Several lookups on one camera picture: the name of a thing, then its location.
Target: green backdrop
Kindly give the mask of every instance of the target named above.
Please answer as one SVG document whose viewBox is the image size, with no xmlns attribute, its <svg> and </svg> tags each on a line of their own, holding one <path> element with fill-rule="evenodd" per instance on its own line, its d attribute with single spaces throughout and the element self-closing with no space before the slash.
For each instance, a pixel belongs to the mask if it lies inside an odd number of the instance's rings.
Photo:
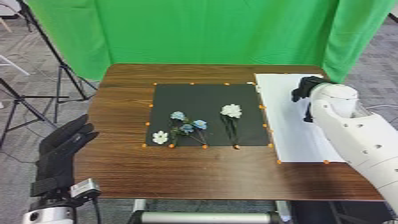
<svg viewBox="0 0 398 224">
<path fill-rule="evenodd" d="M 114 63 L 319 65 L 344 82 L 397 0 L 31 0 L 77 74 Z"/>
</svg>

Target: white flower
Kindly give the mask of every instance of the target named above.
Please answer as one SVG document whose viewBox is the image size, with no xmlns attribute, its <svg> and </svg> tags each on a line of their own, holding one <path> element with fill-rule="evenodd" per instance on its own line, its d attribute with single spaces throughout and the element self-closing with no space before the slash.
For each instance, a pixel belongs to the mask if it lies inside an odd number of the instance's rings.
<svg viewBox="0 0 398 224">
<path fill-rule="evenodd" d="M 228 115 L 230 117 L 241 118 L 242 116 L 242 109 L 241 109 L 241 105 L 226 105 L 223 107 L 223 111 L 221 111 L 223 115 Z"/>
<path fill-rule="evenodd" d="M 170 140 L 168 136 L 170 136 L 170 133 L 166 133 L 164 131 L 159 131 L 159 133 L 154 133 L 154 142 L 162 145 Z"/>
</svg>

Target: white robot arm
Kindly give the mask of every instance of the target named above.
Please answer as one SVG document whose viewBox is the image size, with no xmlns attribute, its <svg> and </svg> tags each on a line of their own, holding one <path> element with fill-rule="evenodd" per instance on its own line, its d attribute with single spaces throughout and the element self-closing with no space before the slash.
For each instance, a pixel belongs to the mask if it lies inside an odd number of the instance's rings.
<svg viewBox="0 0 398 224">
<path fill-rule="evenodd" d="M 308 91 L 313 122 L 398 214 L 398 131 L 363 108 L 353 87 L 322 83 Z"/>
</svg>

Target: black mat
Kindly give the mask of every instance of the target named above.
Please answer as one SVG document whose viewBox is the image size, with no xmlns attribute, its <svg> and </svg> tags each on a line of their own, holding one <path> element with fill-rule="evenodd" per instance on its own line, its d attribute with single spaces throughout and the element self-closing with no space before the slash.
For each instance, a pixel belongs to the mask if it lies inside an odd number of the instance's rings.
<svg viewBox="0 0 398 224">
<path fill-rule="evenodd" d="M 193 120 L 205 120 L 209 122 L 209 129 L 203 133 L 210 147 L 230 146 L 232 141 L 221 121 L 221 110 L 230 104 L 241 105 L 242 108 L 239 144 L 242 146 L 266 146 L 269 144 L 260 96 L 253 85 L 159 84 L 155 88 L 152 125 L 146 135 L 148 145 L 159 145 L 154 142 L 154 133 L 161 130 L 170 132 L 171 114 L 175 111 L 182 111 Z M 202 145 L 202 143 L 193 138 L 180 137 L 178 145 L 194 146 Z"/>
</svg>

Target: light stand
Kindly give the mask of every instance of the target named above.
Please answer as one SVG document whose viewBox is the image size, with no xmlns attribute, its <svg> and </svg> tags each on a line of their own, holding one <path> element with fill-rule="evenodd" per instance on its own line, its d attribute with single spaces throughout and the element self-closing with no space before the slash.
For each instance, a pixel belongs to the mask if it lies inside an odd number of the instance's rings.
<svg viewBox="0 0 398 224">
<path fill-rule="evenodd" d="M 40 31 L 42 38 L 43 38 L 43 40 L 45 40 L 45 42 L 47 42 L 47 46 L 49 46 L 49 48 L 51 48 L 51 50 L 52 50 L 56 59 L 58 59 L 58 61 L 59 61 L 58 97 L 56 97 L 56 114 L 54 114 L 54 123 L 58 123 L 58 120 L 59 120 L 59 104 L 63 104 L 63 103 L 67 103 L 67 102 L 70 102 L 70 101 L 86 101 L 86 100 L 90 100 L 90 98 L 91 98 L 93 96 L 88 97 L 86 92 L 84 92 L 84 88 L 81 88 L 81 86 L 79 86 L 77 80 L 75 80 L 75 78 L 74 78 L 74 70 L 72 70 L 72 67 L 70 67 L 70 65 L 67 64 L 67 62 L 65 62 L 65 60 L 63 60 L 63 58 L 61 58 L 61 55 L 59 55 L 59 52 L 58 52 L 58 50 L 56 50 L 54 44 L 52 44 L 52 42 L 51 42 L 47 33 L 45 33 L 43 29 L 42 29 L 42 25 L 40 25 L 38 20 L 36 20 L 36 18 L 35 18 L 35 14 L 33 14 L 33 10 L 31 10 L 31 8 L 29 8 L 29 5 L 26 4 L 24 0 L 19 0 L 19 2 L 20 2 L 20 5 L 22 5 L 22 11 L 24 11 L 24 14 L 26 14 L 26 16 L 27 16 L 27 19 L 31 20 L 31 23 L 33 23 L 33 25 L 35 25 L 38 31 Z M 83 97 L 83 98 L 77 99 L 77 100 L 65 100 L 65 101 L 59 100 L 59 98 L 65 98 L 65 97 L 61 97 L 63 72 L 67 72 L 67 75 L 68 75 L 68 78 L 70 78 L 70 80 L 72 80 L 74 86 L 75 86 L 77 91 L 79 91 L 79 93 L 81 93 L 81 97 Z M 97 87 L 95 87 L 95 85 L 90 83 L 90 81 L 88 81 L 84 78 L 81 78 L 81 80 L 86 82 L 86 84 L 90 85 L 90 87 L 97 90 Z"/>
<path fill-rule="evenodd" d="M 45 115 L 47 115 L 54 100 L 59 99 L 59 98 L 68 98 L 68 96 L 24 96 L 17 93 L 13 87 L 10 86 L 10 84 L 8 84 L 8 82 L 4 81 L 3 78 L 0 78 L 0 85 L 4 86 L 4 88 L 8 90 L 10 96 L 15 98 L 11 112 L 10 112 L 10 119 L 8 119 L 8 122 L 6 122 L 4 134 L 3 134 L 3 138 L 0 138 L 0 149 L 3 149 L 8 133 L 11 131 L 15 131 L 19 128 L 22 128 L 24 126 L 27 126 L 29 124 L 33 124 L 35 122 L 43 121 L 49 124 L 49 126 L 54 129 L 58 129 L 58 126 L 56 126 L 54 122 L 49 120 Z M 26 100 L 26 99 L 40 99 L 40 98 L 42 99 L 51 99 L 51 102 L 49 102 L 47 109 L 45 109 L 43 113 L 38 111 L 38 109 L 35 108 L 35 106 L 31 105 L 31 103 Z M 27 107 L 29 111 L 33 112 L 33 114 L 36 116 L 36 119 L 27 121 L 24 124 L 17 125 L 11 128 L 11 122 L 13 122 L 13 118 L 15 118 L 17 107 L 19 107 L 20 104 Z"/>
</svg>

